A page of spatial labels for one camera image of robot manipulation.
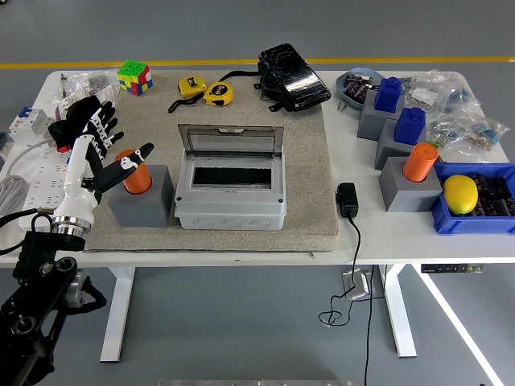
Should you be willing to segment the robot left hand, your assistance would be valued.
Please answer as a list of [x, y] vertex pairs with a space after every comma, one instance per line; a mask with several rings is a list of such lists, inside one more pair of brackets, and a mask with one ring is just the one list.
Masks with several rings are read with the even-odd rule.
[[111, 134], [117, 124], [113, 104], [102, 103], [96, 96], [88, 96], [73, 103], [66, 118], [49, 126], [49, 133], [59, 152], [71, 152], [64, 180], [64, 199], [54, 211], [54, 224], [83, 224], [91, 228], [93, 209], [101, 195], [130, 177], [154, 149], [147, 143], [130, 151], [120, 161], [108, 166], [103, 162], [108, 150], [123, 137]]

